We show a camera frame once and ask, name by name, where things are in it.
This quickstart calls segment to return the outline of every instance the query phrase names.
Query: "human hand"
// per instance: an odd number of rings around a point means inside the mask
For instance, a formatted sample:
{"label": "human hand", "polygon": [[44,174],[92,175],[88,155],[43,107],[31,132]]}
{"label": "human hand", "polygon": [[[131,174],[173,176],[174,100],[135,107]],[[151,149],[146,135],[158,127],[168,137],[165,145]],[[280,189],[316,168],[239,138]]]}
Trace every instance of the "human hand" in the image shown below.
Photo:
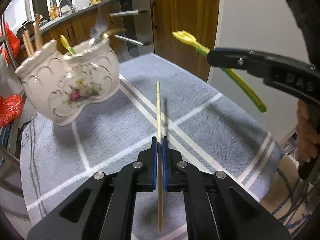
{"label": "human hand", "polygon": [[317,147],[315,144],[320,143],[320,134],[308,121],[308,105],[304,101],[298,101],[298,157],[299,161],[309,162],[311,157],[317,156]]}

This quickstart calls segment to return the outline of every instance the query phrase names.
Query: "wooden stick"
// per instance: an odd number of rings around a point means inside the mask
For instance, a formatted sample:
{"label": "wooden stick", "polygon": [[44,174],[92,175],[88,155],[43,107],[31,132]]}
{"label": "wooden stick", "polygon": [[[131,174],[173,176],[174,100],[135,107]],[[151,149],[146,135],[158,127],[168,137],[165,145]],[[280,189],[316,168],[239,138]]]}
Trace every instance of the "wooden stick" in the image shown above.
{"label": "wooden stick", "polygon": [[35,14],[35,19],[36,19],[36,26],[35,26],[36,49],[40,51],[42,49],[42,45],[43,45],[41,34],[40,34],[40,31],[39,31],[40,14],[36,13]]}
{"label": "wooden stick", "polygon": [[26,52],[27,52],[27,54],[28,54],[28,57],[31,57],[32,55],[31,55],[31,53],[30,53],[29,46],[28,46],[28,44],[27,44],[26,35],[25,35],[24,33],[22,34],[22,39],[23,39],[24,47],[25,47],[25,49],[26,49]]}
{"label": "wooden stick", "polygon": [[28,44],[28,47],[29,47],[30,54],[31,54],[31,56],[33,56],[34,53],[35,53],[35,51],[33,50],[33,47],[32,47],[32,43],[31,43],[31,40],[30,40],[29,31],[26,30],[26,31],[24,32],[24,34],[25,34],[25,37],[26,37],[26,41],[27,41],[27,44]]}
{"label": "wooden stick", "polygon": [[160,101],[160,82],[157,82],[157,140],[160,144],[158,147],[158,230],[162,233],[163,225],[163,175],[162,175],[162,155],[161,155],[161,142],[162,142],[162,131],[161,131],[161,101]]}

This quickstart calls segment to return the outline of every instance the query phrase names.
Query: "metal rivet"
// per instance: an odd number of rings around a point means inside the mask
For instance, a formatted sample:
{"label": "metal rivet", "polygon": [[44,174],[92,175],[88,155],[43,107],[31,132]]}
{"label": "metal rivet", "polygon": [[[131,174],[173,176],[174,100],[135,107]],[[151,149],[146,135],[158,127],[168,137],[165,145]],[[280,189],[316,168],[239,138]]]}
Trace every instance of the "metal rivet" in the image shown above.
{"label": "metal rivet", "polygon": [[94,174],[95,179],[102,179],[104,177],[104,173],[99,171]]}
{"label": "metal rivet", "polygon": [[143,165],[142,162],[134,162],[134,163],[132,164],[132,166],[133,166],[134,168],[136,168],[136,169],[141,168],[142,165]]}
{"label": "metal rivet", "polygon": [[240,58],[240,59],[238,60],[238,65],[240,65],[240,66],[243,65],[243,58]]}
{"label": "metal rivet", "polygon": [[227,175],[225,172],[223,171],[217,171],[216,172],[216,176],[219,178],[219,179],[224,179]]}
{"label": "metal rivet", "polygon": [[184,161],[179,161],[179,162],[177,163],[177,166],[178,166],[179,168],[185,168],[187,165],[188,165],[188,163],[186,163],[186,162],[184,162]]}

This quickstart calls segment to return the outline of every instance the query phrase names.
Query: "table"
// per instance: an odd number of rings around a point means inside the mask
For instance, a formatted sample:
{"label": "table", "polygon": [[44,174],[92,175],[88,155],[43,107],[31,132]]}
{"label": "table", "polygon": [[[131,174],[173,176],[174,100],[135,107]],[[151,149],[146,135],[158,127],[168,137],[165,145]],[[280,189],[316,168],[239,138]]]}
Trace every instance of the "table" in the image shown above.
{"label": "table", "polygon": [[[107,101],[86,106],[64,127],[38,114],[24,130],[21,178],[33,224],[95,172],[120,171],[150,148],[156,136],[157,81],[162,112],[169,119],[163,132],[169,147],[201,171],[226,171],[262,199],[283,156],[269,132],[212,86],[157,55],[137,57],[119,68],[121,87]],[[156,192],[138,193],[132,239],[185,238],[183,194],[165,194],[164,207],[161,235]]]}

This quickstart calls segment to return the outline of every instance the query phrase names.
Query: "yellow flower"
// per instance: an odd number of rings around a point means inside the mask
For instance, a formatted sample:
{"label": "yellow flower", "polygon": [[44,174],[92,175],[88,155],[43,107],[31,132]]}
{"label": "yellow flower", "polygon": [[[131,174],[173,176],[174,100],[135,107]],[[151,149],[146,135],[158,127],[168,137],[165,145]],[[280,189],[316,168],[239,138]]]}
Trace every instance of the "yellow flower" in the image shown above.
{"label": "yellow flower", "polygon": [[82,78],[80,78],[80,79],[77,79],[77,81],[76,81],[76,84],[78,85],[78,86],[82,86],[83,85],[83,79]]}

